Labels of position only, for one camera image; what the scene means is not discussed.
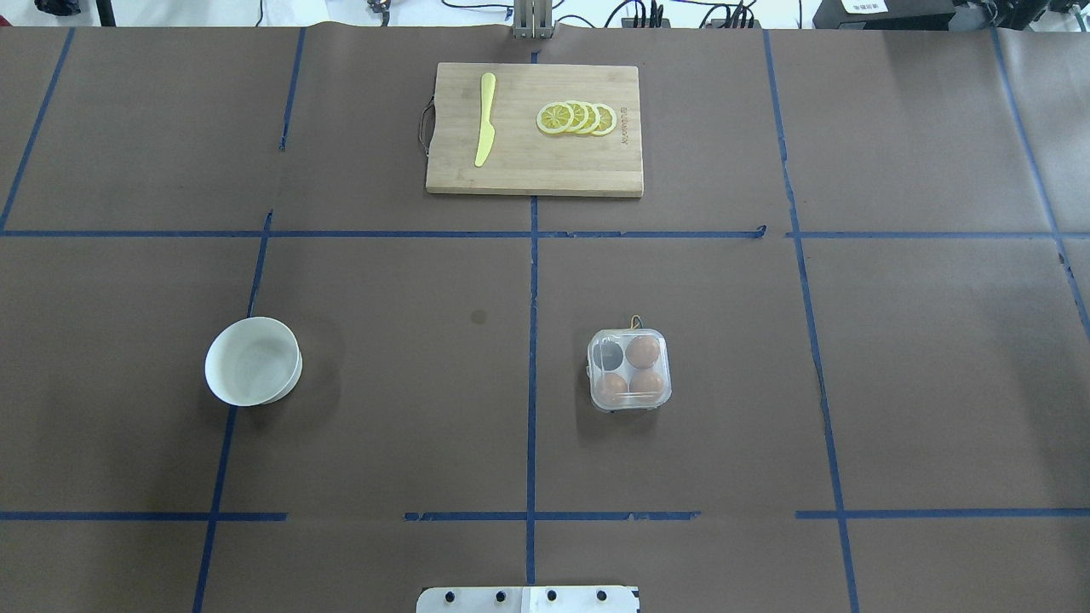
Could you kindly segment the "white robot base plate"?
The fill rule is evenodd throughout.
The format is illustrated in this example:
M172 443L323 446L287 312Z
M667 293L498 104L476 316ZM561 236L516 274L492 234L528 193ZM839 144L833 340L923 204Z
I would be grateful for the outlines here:
M640 612L637 587L623 585L436 587L416 612Z

